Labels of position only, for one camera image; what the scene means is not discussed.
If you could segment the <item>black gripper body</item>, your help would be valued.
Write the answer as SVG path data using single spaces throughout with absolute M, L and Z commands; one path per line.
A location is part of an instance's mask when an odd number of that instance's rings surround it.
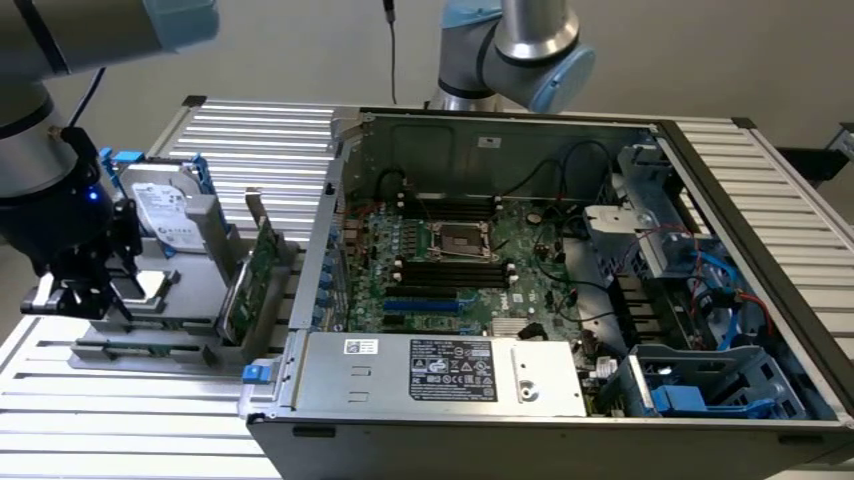
M 1 236 L 30 260 L 38 276 L 58 280 L 105 278 L 112 198 L 102 185 L 56 184 L 1 194 Z

